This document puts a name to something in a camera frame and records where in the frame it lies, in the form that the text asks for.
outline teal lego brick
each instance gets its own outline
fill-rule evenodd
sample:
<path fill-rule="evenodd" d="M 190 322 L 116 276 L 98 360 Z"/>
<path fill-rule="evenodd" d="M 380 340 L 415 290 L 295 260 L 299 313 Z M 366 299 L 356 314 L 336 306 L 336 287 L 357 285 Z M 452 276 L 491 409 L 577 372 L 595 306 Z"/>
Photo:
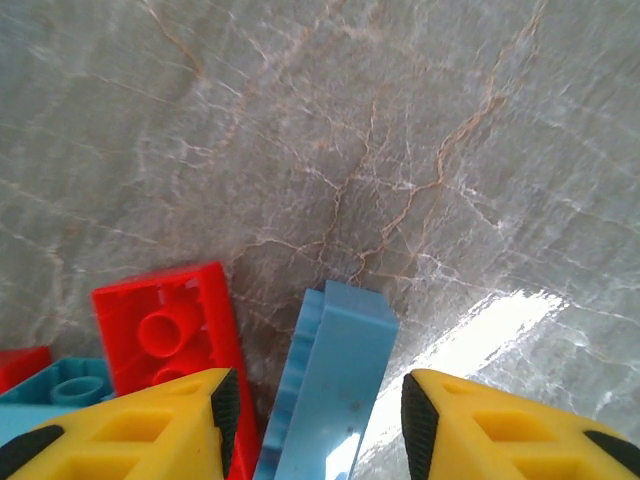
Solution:
<path fill-rule="evenodd" d="M 254 480 L 349 478 L 397 332 L 379 293 L 307 290 Z"/>
<path fill-rule="evenodd" d="M 113 396 L 101 358 L 63 358 L 0 395 L 0 445 L 38 424 Z"/>

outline marble floor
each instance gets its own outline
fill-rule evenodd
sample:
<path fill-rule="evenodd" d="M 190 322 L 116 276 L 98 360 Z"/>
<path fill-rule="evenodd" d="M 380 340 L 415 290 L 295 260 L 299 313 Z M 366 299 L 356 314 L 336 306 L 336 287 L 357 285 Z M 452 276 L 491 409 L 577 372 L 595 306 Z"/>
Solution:
<path fill-rule="evenodd" d="M 633 0 L 4 0 L 0 348 L 100 354 L 88 294 L 224 262 L 262 421 L 305 287 L 401 330 L 357 479 L 431 367 L 640 441 Z"/>

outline black rubber edge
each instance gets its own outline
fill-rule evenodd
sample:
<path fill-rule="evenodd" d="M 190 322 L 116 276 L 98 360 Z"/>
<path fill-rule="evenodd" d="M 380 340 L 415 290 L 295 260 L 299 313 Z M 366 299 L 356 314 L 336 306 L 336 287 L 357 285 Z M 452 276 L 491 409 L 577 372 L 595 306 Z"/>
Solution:
<path fill-rule="evenodd" d="M 235 370 L 230 370 L 216 391 L 211 394 L 211 411 L 213 421 L 222 433 L 222 473 L 224 478 L 227 478 L 240 418 L 240 391 L 238 372 Z"/>
<path fill-rule="evenodd" d="M 0 480 L 7 480 L 63 434 L 60 425 L 47 425 L 18 435 L 0 447 Z"/>
<path fill-rule="evenodd" d="M 402 384 L 400 413 L 411 480 L 427 480 L 440 415 L 411 374 L 405 375 Z"/>
<path fill-rule="evenodd" d="M 640 478 L 640 448 L 626 440 L 597 430 L 587 430 L 584 434 L 619 464 L 624 465 L 631 473 Z"/>

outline plastic toy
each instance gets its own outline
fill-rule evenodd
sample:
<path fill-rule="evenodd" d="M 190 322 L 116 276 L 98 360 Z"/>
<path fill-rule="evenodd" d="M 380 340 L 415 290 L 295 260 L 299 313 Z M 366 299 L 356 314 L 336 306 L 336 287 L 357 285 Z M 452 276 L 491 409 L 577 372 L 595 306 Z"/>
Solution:
<path fill-rule="evenodd" d="M 0 351 L 0 393 L 51 365 L 48 347 Z"/>
<path fill-rule="evenodd" d="M 0 395 L 0 445 L 43 421 L 111 398 L 100 358 L 63 358 Z"/>
<path fill-rule="evenodd" d="M 412 480 L 632 480 L 640 449 L 593 420 L 434 372 L 402 388 Z"/>
<path fill-rule="evenodd" d="M 49 420 L 0 447 L 0 479 L 220 480 L 237 374 L 211 369 Z"/>
<path fill-rule="evenodd" d="M 397 331 L 379 293 L 306 291 L 254 480 L 350 476 Z"/>
<path fill-rule="evenodd" d="M 220 263 L 129 278 L 92 299 L 118 395 L 207 368 L 238 371 L 242 416 L 231 478 L 251 479 L 260 443 Z"/>

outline red plastic brick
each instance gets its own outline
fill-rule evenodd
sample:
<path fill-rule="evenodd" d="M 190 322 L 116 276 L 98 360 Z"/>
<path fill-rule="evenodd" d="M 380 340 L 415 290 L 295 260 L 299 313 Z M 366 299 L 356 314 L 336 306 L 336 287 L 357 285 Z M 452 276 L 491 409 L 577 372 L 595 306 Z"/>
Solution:
<path fill-rule="evenodd" d="M 49 347 L 0 351 L 0 393 L 51 365 Z"/>
<path fill-rule="evenodd" d="M 91 296 L 118 395 L 207 368 L 238 371 L 241 415 L 229 478 L 251 480 L 260 442 L 220 263 L 128 278 Z"/>

